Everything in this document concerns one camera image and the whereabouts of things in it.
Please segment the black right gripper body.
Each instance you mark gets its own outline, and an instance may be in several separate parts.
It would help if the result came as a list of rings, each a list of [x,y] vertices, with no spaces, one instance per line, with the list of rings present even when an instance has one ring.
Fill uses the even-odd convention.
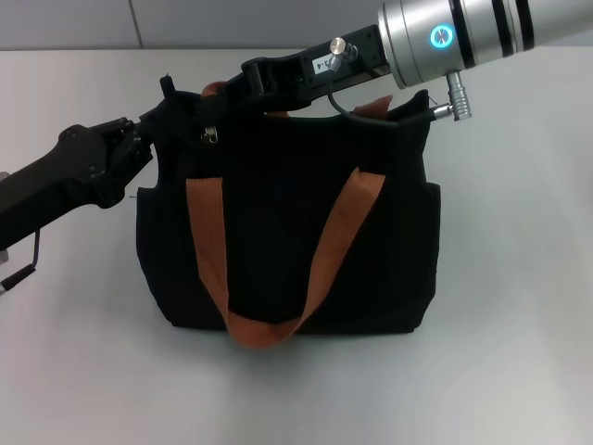
[[[262,111],[308,107],[327,94],[366,83],[390,72],[379,27],[368,26],[341,37],[345,52],[330,69],[332,43],[285,57],[259,57],[242,65],[240,102]]]

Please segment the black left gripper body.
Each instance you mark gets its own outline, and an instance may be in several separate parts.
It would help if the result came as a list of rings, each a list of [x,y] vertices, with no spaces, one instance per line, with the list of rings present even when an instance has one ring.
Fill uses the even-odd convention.
[[[0,248],[9,248],[84,205],[108,209],[124,197],[114,159],[125,141],[123,123],[73,125],[55,147],[0,181]]]

